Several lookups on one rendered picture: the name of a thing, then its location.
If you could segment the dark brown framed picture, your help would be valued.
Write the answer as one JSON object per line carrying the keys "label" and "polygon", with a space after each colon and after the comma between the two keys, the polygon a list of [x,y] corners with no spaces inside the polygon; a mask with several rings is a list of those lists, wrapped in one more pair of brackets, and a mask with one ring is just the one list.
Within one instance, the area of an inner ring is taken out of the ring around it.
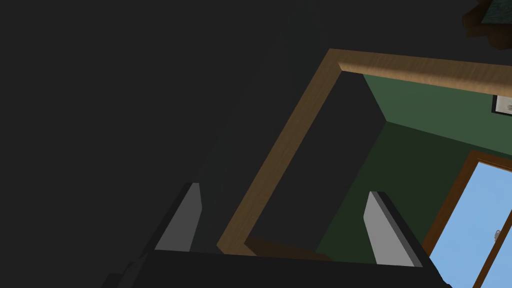
{"label": "dark brown framed picture", "polygon": [[512,0],[477,0],[462,25],[469,38],[486,37],[495,49],[512,49]]}

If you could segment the brown framed window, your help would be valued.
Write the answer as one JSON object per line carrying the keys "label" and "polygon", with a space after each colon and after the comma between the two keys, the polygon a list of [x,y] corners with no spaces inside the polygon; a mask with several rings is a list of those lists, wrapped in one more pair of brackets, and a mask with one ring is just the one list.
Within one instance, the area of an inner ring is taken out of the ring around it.
{"label": "brown framed window", "polygon": [[512,160],[471,151],[423,247],[452,288],[512,288]]}

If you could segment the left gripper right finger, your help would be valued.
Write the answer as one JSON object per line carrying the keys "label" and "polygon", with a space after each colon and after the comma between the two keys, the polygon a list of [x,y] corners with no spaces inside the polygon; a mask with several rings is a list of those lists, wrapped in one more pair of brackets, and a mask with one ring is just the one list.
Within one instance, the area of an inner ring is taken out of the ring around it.
{"label": "left gripper right finger", "polygon": [[429,267],[429,257],[386,193],[368,193],[363,221],[378,265]]}

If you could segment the small framed wall picture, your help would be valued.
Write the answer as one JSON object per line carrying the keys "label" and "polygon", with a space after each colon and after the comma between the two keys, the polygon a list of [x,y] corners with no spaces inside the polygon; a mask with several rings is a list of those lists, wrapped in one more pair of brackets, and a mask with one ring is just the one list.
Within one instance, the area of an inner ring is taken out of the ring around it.
{"label": "small framed wall picture", "polygon": [[493,95],[491,112],[493,114],[512,117],[512,97]]}

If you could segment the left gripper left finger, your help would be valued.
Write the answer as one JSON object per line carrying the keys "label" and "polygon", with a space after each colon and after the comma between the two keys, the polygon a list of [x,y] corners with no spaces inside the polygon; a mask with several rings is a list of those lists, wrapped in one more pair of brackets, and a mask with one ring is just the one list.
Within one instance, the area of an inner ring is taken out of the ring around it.
{"label": "left gripper left finger", "polygon": [[187,182],[165,213],[141,256],[154,251],[190,251],[202,212],[200,185]]}

